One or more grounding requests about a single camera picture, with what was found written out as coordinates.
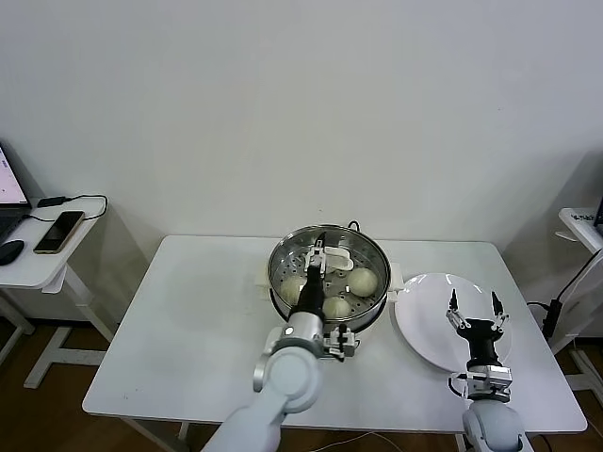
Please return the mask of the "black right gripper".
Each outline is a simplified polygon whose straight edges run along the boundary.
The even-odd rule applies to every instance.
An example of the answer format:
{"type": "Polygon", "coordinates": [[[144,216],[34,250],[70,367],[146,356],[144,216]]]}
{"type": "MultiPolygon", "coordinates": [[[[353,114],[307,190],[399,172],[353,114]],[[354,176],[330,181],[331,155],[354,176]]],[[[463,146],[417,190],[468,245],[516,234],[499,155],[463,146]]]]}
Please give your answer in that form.
{"type": "Polygon", "coordinates": [[[453,289],[448,303],[446,317],[457,334],[464,338],[469,346],[468,363],[499,363],[495,343],[503,335],[503,326],[509,319],[495,291],[491,292],[495,320],[483,320],[465,317],[460,313],[456,290],[453,289]]]}

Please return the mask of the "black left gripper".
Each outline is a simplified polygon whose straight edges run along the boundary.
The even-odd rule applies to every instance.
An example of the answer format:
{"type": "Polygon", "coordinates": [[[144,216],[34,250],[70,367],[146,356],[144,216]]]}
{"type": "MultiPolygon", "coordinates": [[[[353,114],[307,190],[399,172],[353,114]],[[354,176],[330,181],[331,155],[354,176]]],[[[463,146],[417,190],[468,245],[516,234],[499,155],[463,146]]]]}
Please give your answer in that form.
{"type": "Polygon", "coordinates": [[[325,240],[326,232],[323,231],[315,240],[314,247],[305,254],[304,271],[307,272],[311,267],[316,267],[318,273],[308,273],[306,283],[300,292],[298,303],[295,307],[296,312],[310,314],[323,313],[322,307],[325,295],[321,277],[325,275],[327,266],[325,240]]]}

